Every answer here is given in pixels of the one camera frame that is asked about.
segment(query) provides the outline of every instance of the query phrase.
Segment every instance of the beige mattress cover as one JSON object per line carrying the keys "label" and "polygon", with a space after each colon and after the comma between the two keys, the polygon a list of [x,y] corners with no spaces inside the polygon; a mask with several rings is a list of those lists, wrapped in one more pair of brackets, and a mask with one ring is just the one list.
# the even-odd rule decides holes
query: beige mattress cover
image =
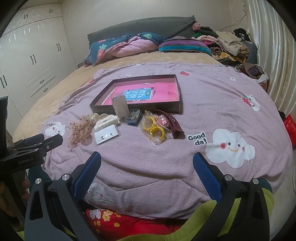
{"label": "beige mattress cover", "polygon": [[214,58],[204,53],[142,53],[135,56],[114,59],[95,67],[81,67],[67,78],[53,87],[46,95],[41,97],[26,116],[21,120],[13,134],[13,141],[25,139],[39,134],[44,122],[56,113],[63,100],[74,90],[92,79],[99,69],[109,69],[124,65],[146,62],[171,62],[171,63],[205,63],[219,64]]}

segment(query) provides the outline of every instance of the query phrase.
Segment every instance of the white wardrobe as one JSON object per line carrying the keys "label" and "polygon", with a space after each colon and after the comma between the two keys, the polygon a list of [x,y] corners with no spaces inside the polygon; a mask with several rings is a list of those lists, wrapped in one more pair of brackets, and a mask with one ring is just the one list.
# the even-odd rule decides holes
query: white wardrobe
{"label": "white wardrobe", "polygon": [[36,101],[76,69],[60,4],[20,10],[0,38],[0,97],[13,135]]}

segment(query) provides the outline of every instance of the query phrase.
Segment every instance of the blue gripper pad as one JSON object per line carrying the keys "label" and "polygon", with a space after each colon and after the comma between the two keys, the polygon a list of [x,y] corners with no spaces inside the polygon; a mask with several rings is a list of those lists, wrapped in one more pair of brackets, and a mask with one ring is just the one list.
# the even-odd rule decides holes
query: blue gripper pad
{"label": "blue gripper pad", "polygon": [[198,153],[193,156],[193,167],[198,174],[202,184],[207,190],[211,199],[220,202],[221,200],[221,185],[215,178],[209,167]]}
{"label": "blue gripper pad", "polygon": [[84,164],[85,167],[80,174],[79,178],[73,185],[74,190],[74,201],[78,202],[78,200],[83,199],[94,180],[98,170],[101,167],[102,159],[101,155],[98,152],[93,152],[87,162]]}

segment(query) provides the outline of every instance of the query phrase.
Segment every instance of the headboard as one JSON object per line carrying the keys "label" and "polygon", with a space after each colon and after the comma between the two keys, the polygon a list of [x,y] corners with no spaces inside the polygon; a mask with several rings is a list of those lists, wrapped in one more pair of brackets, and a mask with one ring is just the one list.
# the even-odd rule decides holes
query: headboard
{"label": "headboard", "polygon": [[195,16],[143,18],[101,29],[89,34],[87,37],[89,39],[89,46],[99,40],[120,37],[125,34],[136,35],[142,32],[159,34],[165,39],[175,36],[191,38],[194,36],[194,31],[192,30],[194,23]]}

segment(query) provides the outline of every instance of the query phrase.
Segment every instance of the yellow ring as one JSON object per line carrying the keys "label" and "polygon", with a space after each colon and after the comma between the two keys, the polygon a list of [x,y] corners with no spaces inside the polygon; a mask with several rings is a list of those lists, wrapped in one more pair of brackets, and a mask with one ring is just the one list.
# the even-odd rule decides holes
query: yellow ring
{"label": "yellow ring", "polygon": [[153,134],[157,131],[160,130],[161,131],[161,138],[160,141],[162,141],[165,138],[165,130],[159,126],[155,126],[150,130],[150,134],[153,136]]}
{"label": "yellow ring", "polygon": [[156,127],[156,120],[153,117],[151,117],[151,116],[145,117],[145,119],[148,119],[148,118],[152,120],[152,122],[153,122],[152,125],[149,128],[146,128],[145,127],[145,120],[144,120],[143,123],[142,123],[142,127],[143,127],[143,129],[145,131],[150,132],[154,127]]}

